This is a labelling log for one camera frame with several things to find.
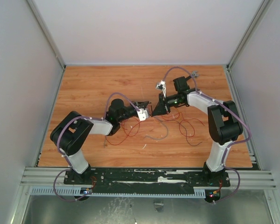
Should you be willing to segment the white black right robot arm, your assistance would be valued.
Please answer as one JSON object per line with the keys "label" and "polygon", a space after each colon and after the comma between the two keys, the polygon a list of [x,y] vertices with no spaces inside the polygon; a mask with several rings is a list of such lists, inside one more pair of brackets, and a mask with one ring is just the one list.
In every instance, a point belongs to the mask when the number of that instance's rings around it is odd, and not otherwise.
{"label": "white black right robot arm", "polygon": [[218,101],[204,95],[199,89],[190,88],[187,83],[189,78],[179,77],[174,79],[176,94],[166,96],[166,83],[160,81],[156,89],[162,93],[158,96],[158,103],[152,115],[159,116],[170,113],[172,107],[192,106],[208,116],[208,129],[212,139],[210,155],[203,165],[203,182],[213,186],[223,179],[225,163],[231,144],[243,132],[242,124],[235,118],[238,116],[236,105],[233,101]]}

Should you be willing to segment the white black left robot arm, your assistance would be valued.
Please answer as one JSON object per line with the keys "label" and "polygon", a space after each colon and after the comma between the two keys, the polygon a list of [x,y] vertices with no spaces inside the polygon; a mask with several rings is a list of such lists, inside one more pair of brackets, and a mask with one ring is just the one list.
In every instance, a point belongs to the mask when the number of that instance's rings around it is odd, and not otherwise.
{"label": "white black left robot arm", "polygon": [[90,181],[90,164],[86,161],[82,145],[88,135],[112,136],[123,121],[137,117],[139,121],[149,118],[147,106],[149,101],[132,102],[125,106],[122,99],[112,100],[105,118],[82,116],[71,111],[52,131],[50,140],[56,145],[58,152],[64,157],[80,184]]}

